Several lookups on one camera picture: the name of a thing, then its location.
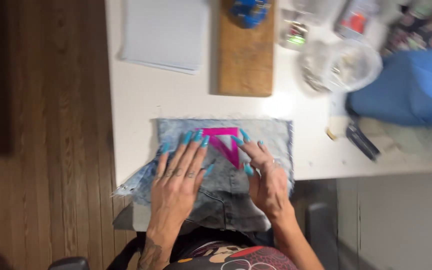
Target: denim fabric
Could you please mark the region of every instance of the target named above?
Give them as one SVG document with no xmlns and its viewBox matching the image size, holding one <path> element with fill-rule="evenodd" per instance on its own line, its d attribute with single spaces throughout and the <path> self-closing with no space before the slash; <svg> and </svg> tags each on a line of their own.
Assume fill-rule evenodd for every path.
<svg viewBox="0 0 432 270">
<path fill-rule="evenodd" d="M 158 119 L 158 138 L 160 146 L 168 142 L 169 152 L 174 154 L 181 141 L 181 135 L 200 128 L 238 127 L 248 133 L 252 140 L 262 140 L 271 151 L 276 162 L 288 175 L 288 196 L 294 185 L 291 121 L 268 120 L 211 120 L 211 119 Z M 216 136 L 228 148 L 229 136 Z M 114 192 L 116 195 L 131 195 L 134 203 L 149 206 L 151 183 L 156 173 L 160 151 L 154 159 L 132 175 Z M 239 162 L 250 161 L 238 149 Z M 214 229 L 237 230 L 240 232 L 267 231 L 270 223 L 267 217 L 251 201 L 248 194 L 249 182 L 242 169 L 236 168 L 218 150 L 208 145 L 203 168 L 214 163 L 213 171 L 201 184 L 193 211 L 188 220 L 201 226 Z"/>
</svg>

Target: long acrylic nail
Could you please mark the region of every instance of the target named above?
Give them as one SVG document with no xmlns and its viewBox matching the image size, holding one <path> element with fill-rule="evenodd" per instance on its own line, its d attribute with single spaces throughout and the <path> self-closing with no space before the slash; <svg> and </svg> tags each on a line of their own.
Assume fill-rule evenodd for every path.
<svg viewBox="0 0 432 270">
<path fill-rule="evenodd" d="M 253 176 L 255 174 L 255 171 L 251 168 L 249 163 L 244 163 L 244 172 L 248 176 Z"/>
<path fill-rule="evenodd" d="M 186 135 L 184 135 L 184 139 L 183 139 L 182 144 L 184 144 L 184 145 L 188 144 L 189 140 L 191 140 L 192 135 L 193 135 L 193 132 L 191 132 L 191 131 L 186 132 Z"/>
<path fill-rule="evenodd" d="M 207 177 L 211 173 L 211 171 L 213 170 L 214 166 L 215 166 L 214 163 L 210 164 L 208 166 L 208 168 L 206 168 L 206 172 L 204 173 L 203 177 Z"/>
<path fill-rule="evenodd" d="M 170 143 L 165 142 L 163 144 L 163 149 L 161 150 L 161 153 L 166 154 L 169 149 L 170 149 Z"/>
<path fill-rule="evenodd" d="M 207 147 L 208 142 L 209 142 L 209 135 L 206 135 L 206 136 L 204 136 L 204 139 L 202 140 L 201 147 L 202 148 Z"/>
<path fill-rule="evenodd" d="M 196 135 L 194 135 L 194 138 L 192 140 L 195 141 L 195 142 L 201 140 L 201 135 L 202 134 L 203 134 L 203 130 L 202 129 L 198 129 L 198 131 L 196 131 Z"/>
<path fill-rule="evenodd" d="M 240 138 L 234 135 L 231 135 L 231 139 L 233 139 L 233 141 L 235 141 L 238 146 L 242 146 L 244 144 L 244 142 Z"/>
<path fill-rule="evenodd" d="M 244 132 L 244 130 L 242 128 L 240 128 L 239 131 L 243 135 L 243 141 L 246 142 L 246 143 L 249 142 L 250 139 L 249 139 L 248 133 Z"/>
</svg>

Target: person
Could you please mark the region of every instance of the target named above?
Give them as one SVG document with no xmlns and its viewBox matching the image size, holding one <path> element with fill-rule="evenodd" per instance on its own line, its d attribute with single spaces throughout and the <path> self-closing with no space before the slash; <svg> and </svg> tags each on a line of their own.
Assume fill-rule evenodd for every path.
<svg viewBox="0 0 432 270">
<path fill-rule="evenodd" d="M 279 250 L 258 245 L 255 238 L 230 230 L 201 227 L 178 236 L 193 209 L 204 176 L 213 168 L 210 165 L 201 169 L 209 138 L 201 138 L 201 132 L 197 131 L 190 143 L 181 143 L 168 165 L 168 146 L 163 146 L 151 189 L 148 229 L 143 237 L 138 232 L 138 237 L 125 247 L 108 269 L 126 269 L 136 249 L 144 246 L 138 270 L 323 270 L 298 226 L 288 198 L 288 178 L 284 169 L 274 162 L 262 141 L 255 143 L 244 131 L 241 132 L 243 140 L 237 137 L 233 140 L 251 158 L 250 163 L 244 164 L 249 196 L 268 217 Z"/>
</svg>

